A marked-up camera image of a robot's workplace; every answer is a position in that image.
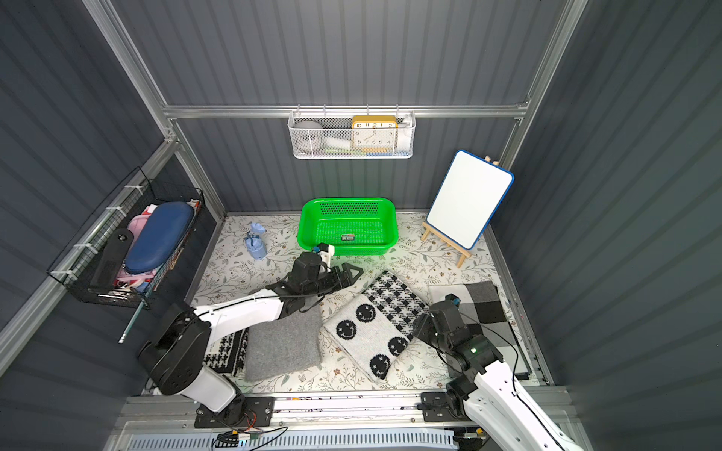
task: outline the wooden easel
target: wooden easel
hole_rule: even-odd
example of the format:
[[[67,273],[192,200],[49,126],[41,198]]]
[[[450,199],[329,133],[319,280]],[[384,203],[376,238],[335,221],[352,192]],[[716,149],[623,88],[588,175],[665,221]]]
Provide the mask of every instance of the wooden easel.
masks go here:
[[[492,163],[492,159],[489,155],[487,155],[486,158],[484,158],[484,159],[486,161],[488,161],[489,163]],[[498,166],[499,162],[493,162],[492,164]],[[464,260],[466,260],[467,257],[471,257],[471,253],[468,250],[466,250],[463,247],[461,247],[460,245],[456,244],[454,241],[452,241],[452,239],[450,239],[443,233],[439,232],[434,227],[431,227],[429,225],[429,223],[427,223],[426,221],[424,221],[424,223],[422,225],[424,226],[424,228],[426,230],[424,231],[424,234],[421,236],[421,241],[426,241],[426,239],[429,237],[429,234],[433,233],[434,235],[438,236],[443,242],[450,245],[452,248],[456,249],[457,251],[459,251],[461,253],[461,256],[458,258],[458,262],[456,263],[457,268],[460,268],[461,265],[464,264]]]

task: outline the white wire basket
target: white wire basket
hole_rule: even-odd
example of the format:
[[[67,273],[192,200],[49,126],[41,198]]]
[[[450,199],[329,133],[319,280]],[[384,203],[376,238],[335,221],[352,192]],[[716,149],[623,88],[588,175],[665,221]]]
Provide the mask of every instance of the white wire basket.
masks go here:
[[[291,135],[293,156],[300,159],[411,158],[416,130],[414,112],[373,110],[370,114],[394,116],[397,126],[351,128],[354,116],[367,114],[369,112],[366,110],[334,112],[328,115],[317,110],[291,111],[288,131]]]

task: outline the floral pattern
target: floral pattern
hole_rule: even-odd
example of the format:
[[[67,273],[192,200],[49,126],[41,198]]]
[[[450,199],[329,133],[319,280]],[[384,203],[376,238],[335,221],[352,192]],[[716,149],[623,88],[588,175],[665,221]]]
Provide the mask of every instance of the floral pattern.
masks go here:
[[[499,298],[519,343],[523,343],[483,235],[472,256],[464,261],[461,268],[457,268],[458,253],[455,250],[433,235],[421,241],[424,218],[425,214],[398,214],[399,242],[384,255],[334,257],[334,265],[350,262],[363,268],[364,274],[354,286],[326,296],[321,303],[322,318],[326,320],[331,317],[384,270],[396,274],[424,300],[427,300],[427,285],[471,284],[491,280],[499,288]],[[296,241],[299,219],[299,215],[229,216],[201,279],[193,305],[235,299],[285,276],[291,270],[293,260],[303,252]],[[252,222],[260,222],[266,228],[262,238],[268,255],[263,260],[254,260],[243,242]],[[441,388],[449,381],[446,365],[441,362],[436,351],[416,339],[399,355],[391,365],[386,380],[380,383],[366,378],[323,330],[318,342],[322,361],[317,367],[260,382],[246,382],[241,372],[232,380],[242,391],[254,393],[427,389]],[[539,382],[532,373],[523,384],[538,385]]]

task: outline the black and white houndstooth fabric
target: black and white houndstooth fabric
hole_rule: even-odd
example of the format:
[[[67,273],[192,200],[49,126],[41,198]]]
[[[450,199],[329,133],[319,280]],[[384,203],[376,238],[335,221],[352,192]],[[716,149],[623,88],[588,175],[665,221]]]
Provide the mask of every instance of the black and white houndstooth fabric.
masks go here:
[[[236,376],[245,362],[245,348],[248,345],[248,329],[231,333],[214,343],[203,358],[203,363],[221,375]]]
[[[398,277],[384,271],[363,294],[407,340],[413,338],[413,322],[427,305]]]

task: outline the wall-mounted wire basket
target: wall-mounted wire basket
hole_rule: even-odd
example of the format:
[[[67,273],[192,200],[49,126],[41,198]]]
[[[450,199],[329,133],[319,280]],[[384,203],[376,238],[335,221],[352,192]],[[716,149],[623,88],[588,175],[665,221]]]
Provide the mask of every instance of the wall-mounted wire basket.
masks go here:
[[[136,172],[131,173],[126,179],[128,180],[133,174]],[[120,307],[138,308],[142,306],[149,309],[149,298],[168,271],[175,266],[196,219],[205,208],[203,192],[200,189],[161,180],[149,180],[142,172],[139,174],[142,175],[139,183],[125,186],[121,183],[116,188],[114,192],[121,191],[121,195],[116,196],[116,199],[120,197],[116,204],[109,200],[110,196],[103,200],[101,207],[96,210],[100,212],[100,217],[93,215],[89,217],[82,225],[81,230],[75,234],[73,240],[68,243],[48,269],[48,275],[63,284],[68,292],[79,301]],[[160,205],[164,202],[189,202],[191,200],[199,202],[194,208],[193,219],[186,227],[183,238],[170,258],[157,268],[155,277],[144,287],[142,292],[135,288],[99,289],[91,287],[90,282],[100,264],[103,248],[116,229],[127,227],[131,219],[141,214],[150,204]],[[95,224],[80,237],[82,231],[88,228],[88,224],[93,219]]]
[[[395,116],[397,127],[352,129],[353,117],[367,114],[364,109],[335,110],[328,114],[302,108],[291,111],[288,131],[293,156],[300,159],[411,158],[416,130],[414,112],[374,110],[371,114]]]

